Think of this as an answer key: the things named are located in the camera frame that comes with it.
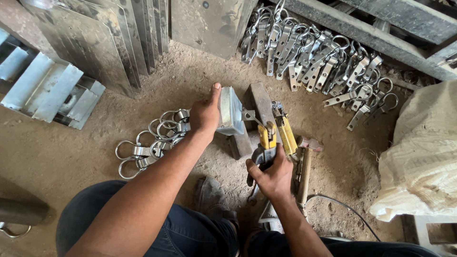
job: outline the forearm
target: forearm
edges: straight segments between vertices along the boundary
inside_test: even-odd
[[[105,204],[67,256],[142,256],[210,141],[211,137],[198,132],[186,135]]]
[[[293,256],[332,256],[300,210],[298,210],[297,204],[291,195],[272,199],[271,203],[284,228]]]

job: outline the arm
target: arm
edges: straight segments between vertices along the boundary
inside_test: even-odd
[[[246,160],[248,173],[257,181],[281,221],[292,255],[331,257],[332,254],[298,210],[290,194],[293,164],[287,159],[282,144],[276,147],[273,165],[262,172],[251,159]]]
[[[219,123],[221,85],[195,102],[191,131],[166,155],[119,190],[67,253],[75,256],[143,256],[157,237],[175,197]]]

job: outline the hammer head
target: hammer head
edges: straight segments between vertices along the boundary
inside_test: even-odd
[[[304,136],[297,137],[297,145],[302,148],[312,149],[314,152],[322,152],[324,150],[324,144],[312,138]]]

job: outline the dirty shoe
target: dirty shoe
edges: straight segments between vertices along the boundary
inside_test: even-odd
[[[205,214],[208,218],[212,220],[224,218],[237,226],[236,212],[229,210],[225,191],[215,178],[203,177],[197,181],[194,201],[197,211]]]

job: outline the wooden handle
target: wooden handle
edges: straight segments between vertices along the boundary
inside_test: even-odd
[[[297,203],[305,204],[308,198],[309,174],[311,173],[311,159],[313,157],[313,150],[306,148],[306,166],[302,170],[300,176],[300,186],[298,187]]]

